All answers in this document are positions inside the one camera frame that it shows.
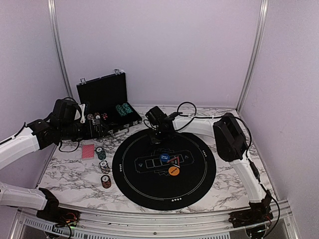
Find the purple wall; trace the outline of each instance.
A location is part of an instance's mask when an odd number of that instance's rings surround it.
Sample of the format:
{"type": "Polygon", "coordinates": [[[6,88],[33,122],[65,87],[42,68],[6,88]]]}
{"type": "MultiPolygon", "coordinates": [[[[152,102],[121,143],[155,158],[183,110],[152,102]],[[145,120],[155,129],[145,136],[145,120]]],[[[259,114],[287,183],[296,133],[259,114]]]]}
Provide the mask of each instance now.
{"type": "Polygon", "coordinates": [[[261,2],[251,0],[56,1],[74,95],[87,80],[128,73],[137,105],[236,107],[261,2]]]}
{"type": "Polygon", "coordinates": [[[319,2],[270,1],[242,116],[301,238],[319,238],[319,2]]]}
{"type": "MultiPolygon", "coordinates": [[[[46,117],[66,95],[54,49],[46,1],[1,1],[0,140],[46,117]]],[[[52,147],[0,171],[0,181],[35,187],[52,147]]],[[[0,238],[6,239],[15,209],[1,208],[0,238]]]]}

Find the white marble surface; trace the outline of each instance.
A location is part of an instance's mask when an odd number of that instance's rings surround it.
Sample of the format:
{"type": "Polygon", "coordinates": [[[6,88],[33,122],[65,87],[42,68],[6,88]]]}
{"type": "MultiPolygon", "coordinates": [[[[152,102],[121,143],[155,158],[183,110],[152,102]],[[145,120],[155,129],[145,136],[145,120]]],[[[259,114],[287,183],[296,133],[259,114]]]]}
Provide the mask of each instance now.
{"type": "MultiPolygon", "coordinates": [[[[143,119],[145,119],[144,115],[150,108],[135,107],[143,119]]],[[[176,107],[161,107],[161,109],[169,114],[175,111],[176,107]]],[[[192,109],[183,108],[182,111],[189,114],[192,112],[192,109]]],[[[223,115],[225,112],[232,112],[237,116],[235,110],[227,109],[199,108],[198,112],[200,114],[216,116],[223,115]]],[[[82,160],[81,145],[93,143],[96,147],[102,146],[107,153],[106,160],[110,167],[112,167],[113,155],[121,142],[129,135],[144,128],[146,128],[144,124],[139,124],[131,127],[129,134],[125,136],[82,141],[80,147],[72,153],[62,153],[56,150],[39,186],[49,189],[62,204],[117,212],[198,213],[248,206],[249,201],[243,184],[235,170],[227,162],[219,158],[212,138],[204,138],[204,141],[212,150],[216,160],[216,178],[209,192],[201,200],[189,207],[166,212],[141,207],[122,194],[114,182],[112,173],[110,173],[112,186],[109,189],[104,189],[100,181],[103,174],[98,167],[100,160],[96,154],[94,159],[82,160]]],[[[63,150],[70,151],[76,147],[77,143],[66,142],[63,145],[63,150]]],[[[267,173],[254,146],[250,148],[250,153],[252,160],[259,169],[262,182],[266,188],[272,189],[267,173]]]]}

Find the wire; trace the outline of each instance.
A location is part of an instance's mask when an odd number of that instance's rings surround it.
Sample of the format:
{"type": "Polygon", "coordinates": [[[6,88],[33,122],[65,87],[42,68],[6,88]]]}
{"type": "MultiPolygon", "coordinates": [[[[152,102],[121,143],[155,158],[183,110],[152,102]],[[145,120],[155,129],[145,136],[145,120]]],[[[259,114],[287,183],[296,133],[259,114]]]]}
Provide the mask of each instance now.
{"type": "MultiPolygon", "coordinates": [[[[194,117],[195,117],[195,115],[197,114],[197,107],[196,107],[196,105],[195,105],[194,103],[189,102],[189,101],[185,101],[185,102],[181,103],[181,104],[177,107],[177,113],[180,113],[180,112],[179,112],[180,107],[181,107],[182,105],[185,105],[185,104],[190,104],[190,105],[192,105],[192,106],[194,107],[194,110],[195,110],[195,112],[194,112],[194,117]]],[[[180,130],[186,128],[187,126],[189,126],[189,124],[192,123],[193,120],[195,119],[194,117],[192,117],[192,119],[191,119],[189,122],[187,122],[183,127],[179,128],[179,129],[175,129],[175,132],[180,131],[180,130]]]]}
{"type": "Polygon", "coordinates": [[[252,144],[252,137],[251,137],[251,132],[248,128],[248,126],[246,125],[246,123],[239,117],[236,117],[236,116],[217,116],[217,117],[214,117],[214,119],[221,119],[221,118],[234,118],[234,119],[237,119],[239,121],[241,121],[244,125],[244,127],[246,128],[247,132],[248,132],[248,135],[249,135],[249,144],[248,144],[248,147],[247,147],[247,150],[246,150],[246,157],[248,158],[248,150],[252,144]]]}
{"type": "Polygon", "coordinates": [[[51,115],[52,115],[52,112],[46,118],[44,118],[43,121],[47,122],[51,118],[51,115]]]}
{"type": "Polygon", "coordinates": [[[76,151],[76,150],[79,148],[79,146],[80,146],[80,142],[78,142],[78,146],[76,146],[75,150],[72,150],[72,151],[63,151],[63,150],[61,150],[61,147],[62,147],[62,145],[63,145],[62,141],[60,141],[60,144],[61,144],[61,145],[60,145],[60,147],[59,147],[59,151],[62,152],[62,153],[72,153],[72,152],[76,151]]]}
{"type": "Polygon", "coordinates": [[[62,222],[64,224],[64,226],[67,226],[69,228],[70,235],[69,235],[69,237],[67,239],[71,239],[71,237],[72,237],[72,229],[71,229],[70,225],[65,220],[58,220],[58,221],[62,222]]]}
{"type": "Polygon", "coordinates": [[[144,122],[144,124],[145,124],[145,126],[146,126],[147,128],[156,129],[156,128],[151,124],[151,122],[150,122],[148,119],[143,120],[143,122],[144,122]]]}
{"type": "Polygon", "coordinates": [[[213,116],[194,116],[195,119],[212,119],[213,116]]]}
{"type": "Polygon", "coordinates": [[[76,100],[74,99],[74,98],[72,98],[72,97],[65,97],[65,98],[63,98],[64,100],[66,100],[66,99],[70,99],[70,100],[73,100],[74,102],[76,102],[76,100]]]}
{"type": "Polygon", "coordinates": [[[195,115],[197,114],[197,107],[196,107],[196,105],[195,105],[194,103],[189,102],[189,101],[185,101],[185,102],[181,103],[181,104],[177,107],[177,113],[179,113],[179,108],[180,108],[182,105],[185,105],[185,104],[190,104],[190,105],[192,105],[192,106],[194,107],[194,109],[195,109],[194,116],[195,116],[195,115]]]}
{"type": "Polygon", "coordinates": [[[25,125],[26,125],[26,123],[24,122],[22,128],[18,131],[18,133],[16,133],[16,134],[14,135],[14,137],[17,137],[17,136],[22,132],[22,130],[25,128],[25,125]]]}
{"type": "Polygon", "coordinates": [[[266,238],[266,236],[268,236],[268,235],[274,230],[274,228],[277,226],[277,224],[278,224],[278,222],[279,222],[279,219],[280,219],[280,206],[279,206],[277,200],[274,199],[274,197],[271,195],[271,193],[269,193],[269,191],[266,190],[266,188],[264,187],[264,185],[262,185],[262,184],[260,184],[260,185],[261,185],[261,187],[263,188],[263,190],[265,191],[265,193],[266,193],[269,197],[271,197],[272,200],[274,200],[274,202],[276,203],[277,208],[278,208],[278,218],[277,218],[276,223],[274,224],[274,226],[269,230],[269,232],[267,232],[267,234],[265,234],[264,238],[266,238]]]}
{"type": "Polygon", "coordinates": [[[74,215],[74,213],[67,213],[66,215],[69,215],[69,214],[73,215],[73,219],[74,219],[74,220],[77,220],[77,219],[76,219],[76,216],[74,215]]]}
{"type": "MultiPolygon", "coordinates": [[[[14,138],[17,137],[17,136],[22,132],[22,130],[25,128],[25,125],[26,125],[26,123],[24,122],[22,128],[13,136],[14,138]]],[[[7,139],[1,141],[1,142],[0,142],[0,145],[2,145],[2,144],[4,144],[4,143],[7,143],[7,142],[9,142],[10,140],[12,140],[12,137],[11,137],[11,138],[7,138],[7,139]]]]}
{"type": "Polygon", "coordinates": [[[269,221],[269,226],[271,226],[271,224],[273,223],[272,221],[271,221],[271,219],[270,219],[270,217],[268,217],[268,216],[266,216],[266,218],[268,219],[268,221],[269,221]]]}

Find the black briefcase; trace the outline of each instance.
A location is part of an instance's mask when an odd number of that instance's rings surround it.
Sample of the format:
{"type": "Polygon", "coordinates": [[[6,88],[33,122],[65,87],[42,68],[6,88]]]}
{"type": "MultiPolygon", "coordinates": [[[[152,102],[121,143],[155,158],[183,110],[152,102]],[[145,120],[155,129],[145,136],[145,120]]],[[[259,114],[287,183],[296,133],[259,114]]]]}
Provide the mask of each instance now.
{"type": "Polygon", "coordinates": [[[81,104],[88,106],[86,117],[100,115],[108,126],[107,135],[112,136],[142,122],[141,116],[128,102],[125,72],[115,72],[90,81],[81,79],[81,83],[76,86],[81,104]]]}

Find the black mat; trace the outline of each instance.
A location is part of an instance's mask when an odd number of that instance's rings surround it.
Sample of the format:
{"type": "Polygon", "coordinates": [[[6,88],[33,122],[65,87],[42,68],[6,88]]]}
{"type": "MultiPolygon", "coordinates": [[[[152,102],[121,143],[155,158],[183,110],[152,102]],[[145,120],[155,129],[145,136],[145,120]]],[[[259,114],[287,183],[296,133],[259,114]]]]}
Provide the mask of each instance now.
{"type": "Polygon", "coordinates": [[[216,163],[209,147],[191,133],[176,133],[170,140],[151,145],[149,129],[128,137],[117,149],[112,171],[121,192],[136,204],[155,210],[175,210],[201,199],[211,188],[216,163]],[[173,165],[160,160],[167,153],[173,165]]]}

